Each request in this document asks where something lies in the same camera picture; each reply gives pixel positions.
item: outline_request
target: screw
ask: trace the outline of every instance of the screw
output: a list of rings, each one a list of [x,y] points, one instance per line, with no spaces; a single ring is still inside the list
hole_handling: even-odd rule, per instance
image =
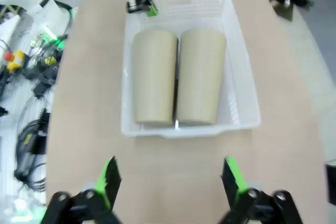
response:
[[[281,199],[281,200],[285,200],[285,199],[286,199],[283,193],[278,193],[278,194],[277,194],[277,197],[278,197],[279,199]]]
[[[61,196],[58,197],[59,201],[65,200],[67,196],[65,196],[64,194],[62,194]]]
[[[86,194],[86,197],[88,199],[91,199],[93,197],[93,192],[89,191],[87,194]]]
[[[257,198],[257,193],[254,190],[250,190],[248,192],[249,196],[251,196],[252,198]]]

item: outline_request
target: beige table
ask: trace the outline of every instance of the beige table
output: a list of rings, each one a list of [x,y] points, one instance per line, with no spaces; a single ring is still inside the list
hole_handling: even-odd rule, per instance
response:
[[[124,223],[216,223],[219,175],[237,158],[265,192],[290,191],[305,223],[327,223],[321,143],[308,91],[267,0],[233,0],[256,81],[261,127],[219,137],[129,139],[120,132],[126,0],[84,0],[62,62],[48,143],[48,200],[95,183],[117,156]]]

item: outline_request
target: cylindrical object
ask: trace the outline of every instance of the cylindrical object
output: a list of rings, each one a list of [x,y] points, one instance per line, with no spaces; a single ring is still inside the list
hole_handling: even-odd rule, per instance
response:
[[[134,118],[137,123],[170,125],[177,58],[177,37],[145,30],[133,40]]]
[[[182,34],[177,114],[186,124],[214,124],[225,63],[226,37],[213,29]]]

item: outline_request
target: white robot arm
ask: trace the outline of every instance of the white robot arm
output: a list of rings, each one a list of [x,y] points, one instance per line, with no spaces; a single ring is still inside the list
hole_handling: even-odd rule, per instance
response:
[[[56,36],[65,32],[69,21],[67,11],[60,9],[54,0],[0,0],[0,4],[24,8],[38,29],[47,27]]]

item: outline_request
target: white plastic basket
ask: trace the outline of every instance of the white plastic basket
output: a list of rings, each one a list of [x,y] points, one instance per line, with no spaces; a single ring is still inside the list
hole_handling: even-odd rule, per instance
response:
[[[159,15],[129,14],[125,26],[121,100],[121,131],[130,137],[158,135],[166,138],[218,135],[260,125],[260,110],[242,31],[232,0],[154,0]],[[191,28],[213,28],[227,38],[226,65],[217,124],[210,126],[149,127],[136,124],[133,110],[132,41],[146,29],[177,35]]]

